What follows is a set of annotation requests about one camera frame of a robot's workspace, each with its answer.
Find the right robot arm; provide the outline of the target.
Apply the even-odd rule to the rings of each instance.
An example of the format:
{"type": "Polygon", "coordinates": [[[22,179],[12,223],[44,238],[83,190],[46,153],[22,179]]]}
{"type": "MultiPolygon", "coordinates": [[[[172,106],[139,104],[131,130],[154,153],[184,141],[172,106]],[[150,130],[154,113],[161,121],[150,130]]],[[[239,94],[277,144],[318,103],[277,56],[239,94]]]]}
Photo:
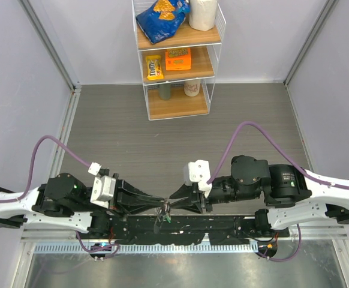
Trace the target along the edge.
{"type": "Polygon", "coordinates": [[[170,196],[172,208],[201,214],[217,204],[263,196],[266,208],[254,214],[254,230],[260,236],[320,219],[349,224],[349,179],[240,155],[232,158],[229,176],[207,184],[208,167],[203,160],[185,166],[185,182],[170,196]]]}

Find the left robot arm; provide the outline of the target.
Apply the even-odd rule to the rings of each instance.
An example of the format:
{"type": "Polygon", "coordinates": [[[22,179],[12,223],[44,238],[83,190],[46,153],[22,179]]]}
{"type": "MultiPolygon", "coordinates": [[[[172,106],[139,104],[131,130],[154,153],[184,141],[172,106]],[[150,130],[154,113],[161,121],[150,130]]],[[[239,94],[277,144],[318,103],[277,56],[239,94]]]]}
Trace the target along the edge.
{"type": "Polygon", "coordinates": [[[140,191],[117,174],[97,176],[86,187],[73,175],[61,173],[27,194],[0,187],[0,227],[36,224],[103,239],[113,217],[124,220],[163,204],[162,197],[140,191]]]}

